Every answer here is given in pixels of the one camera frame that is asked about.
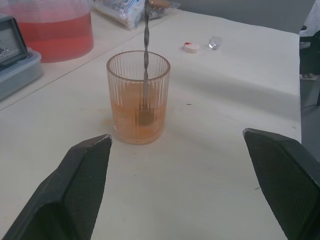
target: scale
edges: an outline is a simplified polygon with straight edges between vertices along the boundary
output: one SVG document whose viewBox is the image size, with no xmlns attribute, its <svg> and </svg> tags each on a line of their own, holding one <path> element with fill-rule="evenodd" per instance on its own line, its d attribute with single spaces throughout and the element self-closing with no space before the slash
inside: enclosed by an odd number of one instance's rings
<svg viewBox="0 0 320 240">
<path fill-rule="evenodd" d="M 0 100 L 42 75 L 41 54 L 27 48 L 17 21 L 0 13 Z"/>
</svg>

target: ribbed glass cup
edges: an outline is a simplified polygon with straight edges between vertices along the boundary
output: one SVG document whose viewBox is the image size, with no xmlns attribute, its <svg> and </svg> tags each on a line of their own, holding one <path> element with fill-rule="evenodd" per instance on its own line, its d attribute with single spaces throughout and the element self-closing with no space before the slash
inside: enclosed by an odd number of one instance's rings
<svg viewBox="0 0 320 240">
<path fill-rule="evenodd" d="M 139 118 L 144 101 L 144 51 L 119 53 L 106 64 L 114 128 L 122 141 L 135 145 L 149 144 L 163 132 L 170 63 L 149 52 L 147 105 L 153 113 L 150 124 Z"/>
</svg>

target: red liquid container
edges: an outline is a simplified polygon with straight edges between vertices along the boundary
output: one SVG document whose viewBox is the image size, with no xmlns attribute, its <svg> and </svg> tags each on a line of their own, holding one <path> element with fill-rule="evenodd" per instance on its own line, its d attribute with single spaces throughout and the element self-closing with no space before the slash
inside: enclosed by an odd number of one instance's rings
<svg viewBox="0 0 320 240">
<path fill-rule="evenodd" d="M 4 0 L 0 13 L 17 20 L 43 63 L 79 58 L 94 47 L 88 0 Z"/>
</svg>

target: table surface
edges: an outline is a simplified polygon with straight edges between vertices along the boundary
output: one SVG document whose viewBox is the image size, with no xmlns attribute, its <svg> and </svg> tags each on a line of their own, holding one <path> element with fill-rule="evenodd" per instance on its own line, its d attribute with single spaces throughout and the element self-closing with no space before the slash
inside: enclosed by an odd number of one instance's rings
<svg viewBox="0 0 320 240">
<path fill-rule="evenodd" d="M 175 9 L 162 18 L 150 21 L 150 28 L 170 19 L 179 12 L 179 9 Z M 91 60 L 105 54 L 111 49 L 129 41 L 131 38 L 143 33 L 145 30 L 143 22 L 139 23 L 137 29 L 127 30 L 117 22 L 106 18 L 95 11 L 91 12 L 91 22 L 94 36 L 94 47 L 88 54 L 69 61 L 42 64 L 44 75 L 33 83 L 12 94 L 10 97 L 0 101 L 0 110 L 25 98 L 62 76 L 70 73 L 74 69 L 79 68 Z"/>
<path fill-rule="evenodd" d="M 114 135 L 106 62 L 142 48 L 139 34 L 0 111 L 0 237 L 70 147 L 109 133 L 93 240 L 285 240 L 242 131 L 301 141 L 299 36 L 185 11 L 154 26 L 150 51 L 171 63 L 166 126 L 134 146 Z"/>
</svg>

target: floor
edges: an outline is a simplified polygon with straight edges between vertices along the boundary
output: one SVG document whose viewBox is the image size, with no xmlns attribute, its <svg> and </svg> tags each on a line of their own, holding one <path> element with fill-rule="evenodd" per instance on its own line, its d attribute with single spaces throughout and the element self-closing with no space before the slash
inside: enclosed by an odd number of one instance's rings
<svg viewBox="0 0 320 240">
<path fill-rule="evenodd" d="M 320 78 L 300 80 L 302 145 L 320 161 L 320 107 L 317 107 Z"/>
</svg>

